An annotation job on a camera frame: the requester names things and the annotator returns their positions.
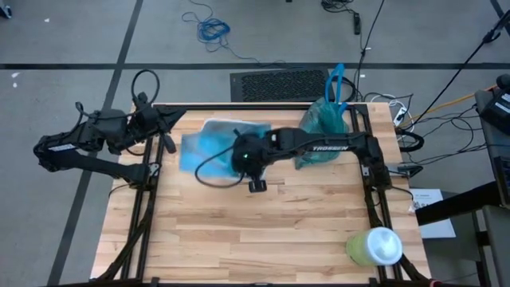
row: black floor stripe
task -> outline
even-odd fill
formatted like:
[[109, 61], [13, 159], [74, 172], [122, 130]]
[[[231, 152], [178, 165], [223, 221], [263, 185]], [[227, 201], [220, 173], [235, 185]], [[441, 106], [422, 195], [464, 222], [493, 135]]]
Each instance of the black floor stripe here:
[[[503, 9], [501, 9], [501, 5], [497, 0], [491, 0], [492, 7], [497, 13], [497, 16], [501, 18], [504, 15]], [[507, 30], [508, 36], [510, 36], [510, 24], [504, 27]]]
[[[358, 63], [343, 63], [346, 69], [357, 69]], [[120, 78], [122, 70], [223, 70], [223, 69], [286, 69], [335, 68], [337, 63], [287, 63], [285, 65], [258, 65], [254, 63], [210, 63], [210, 64], [174, 64], [174, 63], [127, 63], [127, 64], [0, 64], [0, 70], [115, 70], [115, 78]], [[459, 69], [462, 63], [363, 63], [362, 69]], [[510, 69], [510, 63], [470, 63], [465, 69]]]
[[[112, 80], [110, 81], [110, 85], [104, 99], [103, 109], [112, 107], [113, 99], [115, 97], [117, 87], [119, 86], [120, 76], [122, 75], [122, 66], [126, 61], [126, 56], [128, 55], [129, 46], [133, 38], [133, 33], [135, 32], [136, 23], [142, 9], [142, 5], [143, 0], [136, 0], [135, 8], [133, 9], [131, 20], [129, 21], [129, 26], [126, 31], [126, 35], [124, 36], [122, 48], [120, 49], [120, 54], [117, 59], [117, 64], [115, 65], [115, 71], [113, 72]], [[97, 154], [92, 153], [89, 154], [89, 156], [97, 157]], [[73, 205], [71, 206], [67, 222], [65, 223], [61, 243], [58, 246], [57, 255], [55, 256], [55, 261], [53, 262], [53, 266], [49, 274], [48, 285], [58, 285], [60, 282], [91, 177], [92, 172], [90, 171], [83, 171], [81, 173], [80, 183], [76, 189]]]

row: white paper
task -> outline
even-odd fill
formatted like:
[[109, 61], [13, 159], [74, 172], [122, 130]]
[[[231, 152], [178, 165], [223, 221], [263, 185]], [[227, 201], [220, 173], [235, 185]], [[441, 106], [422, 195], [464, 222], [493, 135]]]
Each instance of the white paper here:
[[[415, 210], [443, 200], [443, 195], [441, 191], [438, 189], [412, 188], [410, 189], [410, 191], [413, 193], [414, 196], [412, 207]], [[422, 238], [456, 237], [455, 230], [453, 229], [452, 226], [452, 222], [449, 219], [420, 226], [420, 231], [422, 232]]]

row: power strip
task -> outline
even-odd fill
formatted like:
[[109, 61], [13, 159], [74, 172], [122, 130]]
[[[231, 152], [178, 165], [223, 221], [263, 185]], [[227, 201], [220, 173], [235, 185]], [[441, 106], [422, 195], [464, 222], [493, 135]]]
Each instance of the power strip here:
[[404, 107], [400, 108], [400, 110], [397, 113], [397, 116], [395, 116], [395, 118], [393, 119], [393, 124], [395, 125], [395, 127], [399, 126], [402, 123], [402, 121], [406, 117], [406, 113], [407, 108]]

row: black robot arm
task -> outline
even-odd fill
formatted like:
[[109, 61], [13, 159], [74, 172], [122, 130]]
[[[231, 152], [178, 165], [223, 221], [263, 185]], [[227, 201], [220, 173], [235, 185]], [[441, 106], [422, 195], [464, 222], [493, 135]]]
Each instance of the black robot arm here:
[[232, 165], [236, 172], [251, 178], [251, 192], [265, 191], [266, 183], [261, 180], [265, 167], [306, 151], [352, 151], [363, 167], [363, 177], [373, 187], [391, 186], [379, 142], [366, 132], [326, 135], [310, 134], [300, 128], [278, 128], [266, 132], [262, 138], [254, 134], [238, 135], [233, 144]]
[[112, 163], [78, 152], [98, 152], [106, 143], [110, 153], [120, 155], [123, 150], [160, 135], [168, 152], [174, 153], [175, 144], [167, 133], [186, 111], [181, 108], [154, 108], [147, 101], [144, 92], [134, 96], [133, 102], [136, 110], [131, 114], [130, 120], [121, 110], [95, 111], [80, 124], [81, 116], [70, 132], [43, 136], [33, 148], [39, 164], [48, 171], [80, 168], [124, 179], [131, 187], [146, 187], [151, 175], [149, 165]]

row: butcher block tabletop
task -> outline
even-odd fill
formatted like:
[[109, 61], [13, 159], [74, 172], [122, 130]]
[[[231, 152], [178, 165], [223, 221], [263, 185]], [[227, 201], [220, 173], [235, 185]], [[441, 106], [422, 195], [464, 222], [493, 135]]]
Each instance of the butcher block tabletop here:
[[[401, 163], [388, 105], [367, 107], [386, 163]], [[256, 194], [249, 193], [247, 182], [214, 189], [179, 171], [182, 135], [199, 132], [209, 118], [269, 122], [272, 128], [281, 128], [297, 127], [303, 114], [303, 110], [190, 110], [182, 117], [171, 130], [177, 152], [163, 155], [144, 281], [159, 277], [161, 282], [187, 283], [367, 283], [369, 277], [378, 277], [376, 268], [357, 266], [345, 250], [350, 236], [370, 229], [359, 163], [351, 152], [299, 171], [291, 160], [276, 162], [267, 168], [268, 190]], [[344, 118], [350, 124], [348, 115]], [[132, 150], [143, 153], [144, 146]], [[142, 158], [123, 153], [119, 161], [141, 163]], [[396, 187], [409, 188], [407, 179], [392, 180]], [[123, 184], [115, 180], [113, 187]], [[418, 223], [409, 212], [410, 196], [397, 190], [386, 196], [404, 253], [429, 277]], [[101, 275], [124, 246], [134, 200], [135, 191], [127, 187], [112, 193], [91, 277]]]

